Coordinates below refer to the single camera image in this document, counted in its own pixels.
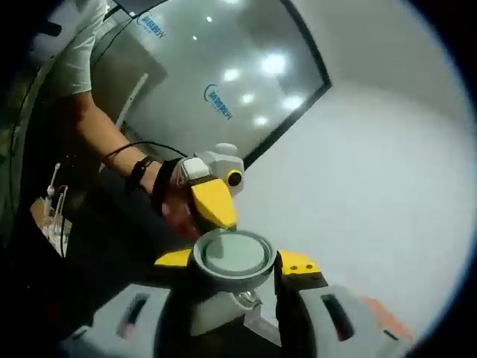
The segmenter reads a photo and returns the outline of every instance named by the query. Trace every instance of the glass partition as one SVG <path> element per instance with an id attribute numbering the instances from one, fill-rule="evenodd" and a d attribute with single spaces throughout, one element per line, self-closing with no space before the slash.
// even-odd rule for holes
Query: glass partition
<path id="1" fill-rule="evenodd" d="M 278 0 L 169 0 L 108 35 L 96 101 L 131 140 L 187 154 L 229 142 L 256 157 L 329 87 L 306 26 Z"/>

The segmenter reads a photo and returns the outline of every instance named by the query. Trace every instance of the wire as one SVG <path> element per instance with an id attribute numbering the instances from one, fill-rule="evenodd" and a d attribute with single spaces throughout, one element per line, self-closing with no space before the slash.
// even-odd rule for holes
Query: wire
<path id="1" fill-rule="evenodd" d="M 114 43 L 114 40 L 116 40 L 116 37 L 119 36 L 119 34 L 133 21 L 134 19 L 129 19 L 129 20 L 125 20 L 123 22 L 121 22 L 118 26 L 124 24 L 125 22 L 127 22 L 126 25 L 124 25 L 124 27 L 118 31 L 118 33 L 116 35 L 113 36 L 113 38 L 111 39 L 111 42 L 109 43 L 108 46 L 106 46 L 106 48 L 104 49 L 103 52 L 101 52 L 101 54 L 99 55 L 98 59 L 95 61 L 95 64 L 92 66 L 92 68 L 95 68 L 96 65 L 99 63 L 99 60 L 103 57 L 103 55 L 106 53 L 107 50 L 110 49 L 111 45 Z"/>
<path id="2" fill-rule="evenodd" d="M 129 143 L 129 144 L 126 144 L 126 145 L 123 145 L 122 147 L 116 149 L 115 151 L 112 151 L 111 153 L 109 154 L 106 154 L 104 157 L 101 158 L 101 162 L 106 160 L 107 158 L 111 157 L 112 155 L 116 155 L 117 153 L 129 148 L 129 147 L 133 147 L 135 145 L 138 145 L 138 144 L 149 144 L 149 145 L 157 145 L 158 147 L 162 147 L 162 148 L 166 148 L 170 151 L 173 151 L 183 157 L 188 157 L 187 155 L 185 155 L 182 151 L 178 151 L 177 149 L 175 148 L 172 148 L 170 147 L 169 145 L 165 145 L 165 144 L 160 144 L 160 143 L 156 143 L 156 142 L 152 142 L 150 140 L 141 140 L 141 141 L 138 141 L 138 142 L 132 142 L 132 143 Z"/>
<path id="3" fill-rule="evenodd" d="M 63 215 L 63 218 L 61 219 L 61 234 L 60 234 L 61 257 L 65 257 L 65 251 L 63 250 L 63 234 L 65 233 L 65 222 L 66 222 L 66 218 Z"/>
<path id="4" fill-rule="evenodd" d="M 22 120 L 21 120 L 22 119 L 22 109 L 23 109 L 23 106 L 25 105 L 25 101 L 26 101 L 28 95 L 30 94 L 31 87 L 35 83 L 36 79 L 37 79 L 37 77 L 35 76 L 34 79 L 32 80 L 32 82 L 30 83 L 30 86 L 28 86 L 27 92 L 23 96 L 22 104 L 20 104 L 20 110 L 18 112 L 18 117 L 16 118 L 15 122 L 13 123 L 12 132 L 10 134 L 10 158 L 9 158 L 9 163 L 8 163 L 8 171 L 10 172 L 10 178 L 9 178 L 10 179 L 9 180 L 10 181 L 10 183 L 9 183 L 9 186 L 10 186 L 10 205 L 12 207 L 12 216 L 13 216 L 14 221 L 15 221 L 15 218 L 16 218 L 15 203 L 13 203 L 13 155 L 14 155 L 13 147 L 14 147 L 14 144 L 15 144 L 15 131 L 16 131 L 16 128 L 22 123 Z"/>

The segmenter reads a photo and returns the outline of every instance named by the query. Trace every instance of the wristband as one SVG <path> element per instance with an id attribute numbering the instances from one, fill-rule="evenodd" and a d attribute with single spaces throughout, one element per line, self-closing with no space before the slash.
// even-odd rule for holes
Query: wristband
<path id="1" fill-rule="evenodd" d="M 151 205 L 156 212 L 162 216 L 162 203 L 164 202 L 165 194 L 169 188 L 172 173 L 176 165 L 182 160 L 177 158 L 173 160 L 166 160 L 162 163 L 159 172 L 157 173 L 156 181 L 151 194 Z"/>
<path id="2" fill-rule="evenodd" d="M 147 156 L 136 163 L 136 165 L 133 168 L 133 171 L 131 172 L 129 177 L 127 177 L 126 183 L 124 185 L 124 190 L 126 192 L 126 195 L 130 195 L 134 190 L 141 189 L 140 181 L 142 177 L 144 176 L 146 168 L 149 167 L 149 165 L 153 161 L 154 161 L 153 158 Z"/>

